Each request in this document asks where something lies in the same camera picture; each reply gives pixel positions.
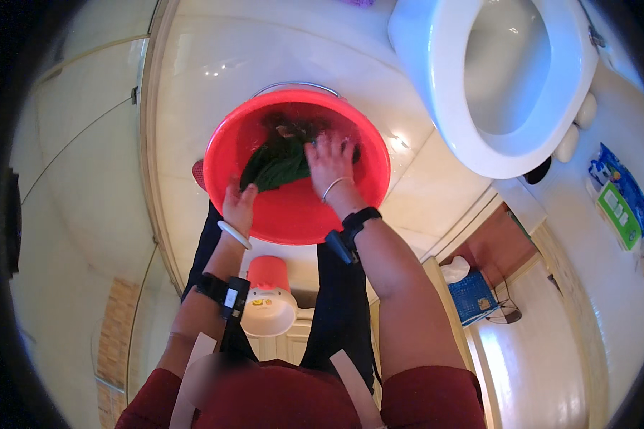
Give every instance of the dark pants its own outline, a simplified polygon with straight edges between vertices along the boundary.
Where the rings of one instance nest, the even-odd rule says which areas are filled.
[[[223,217],[210,202],[203,233],[197,245],[194,264],[184,290],[183,302],[191,287],[197,283],[208,260],[215,251],[222,231],[217,221]],[[300,366],[332,373],[338,377],[330,356],[343,349],[356,365],[370,392],[374,391],[369,305],[365,289],[365,271],[361,264],[346,265],[326,245],[317,245],[317,266],[320,288],[308,337],[308,346]],[[244,358],[257,362],[241,324],[228,322],[220,348],[234,360]]]

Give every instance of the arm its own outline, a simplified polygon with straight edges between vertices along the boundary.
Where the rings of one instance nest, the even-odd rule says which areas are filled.
[[[318,138],[317,148],[306,145],[318,195],[337,178],[353,176],[351,149],[342,153],[341,139],[324,135]],[[339,219],[367,207],[351,181],[335,184],[326,201]],[[385,379],[419,366],[464,369],[439,294],[405,241],[383,220],[372,219],[355,243],[380,300],[380,357]]]
[[[243,194],[239,193],[238,189],[238,179],[232,177],[224,199],[224,220],[248,237],[253,224],[253,201],[258,195],[258,188],[252,184]],[[231,235],[222,233],[215,252],[203,272],[209,272],[224,281],[229,281],[230,277],[238,277],[245,250],[243,245]],[[167,369],[182,378],[197,335],[203,332],[216,339],[218,342],[216,348],[219,348],[224,335],[224,326],[225,322],[220,317],[219,304],[192,290],[174,318],[167,347],[157,367]]]

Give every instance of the toilet seat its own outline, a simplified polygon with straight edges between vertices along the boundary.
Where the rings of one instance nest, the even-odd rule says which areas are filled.
[[[529,116],[506,134],[479,129],[465,94],[465,54],[483,0],[399,0],[389,22],[396,53],[444,141],[482,176],[521,176],[547,159],[572,124],[598,62],[577,0],[532,3],[548,33],[549,71]]]

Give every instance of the white plastic bag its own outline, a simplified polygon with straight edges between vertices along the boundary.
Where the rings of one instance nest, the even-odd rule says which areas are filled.
[[[447,284],[456,283],[468,275],[470,264],[465,261],[464,257],[456,256],[451,263],[442,266],[441,272],[444,273],[444,280],[447,281]]]

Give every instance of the black wrist strap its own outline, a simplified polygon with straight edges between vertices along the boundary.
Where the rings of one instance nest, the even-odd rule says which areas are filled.
[[[212,298],[219,304],[220,316],[224,320],[240,322],[250,289],[248,280],[232,277],[229,282],[218,279],[209,272],[203,273],[196,285],[196,291]]]
[[[346,264],[358,263],[358,252],[355,239],[365,227],[365,222],[370,219],[381,219],[382,215],[374,207],[367,207],[357,213],[351,213],[341,223],[343,231],[336,229],[327,234],[325,242]]]
[[[346,216],[341,225],[343,225],[342,234],[345,235],[348,244],[352,250],[356,250],[355,239],[359,232],[365,227],[365,222],[370,219],[381,219],[382,215],[374,207],[366,207],[357,213],[351,213]]]

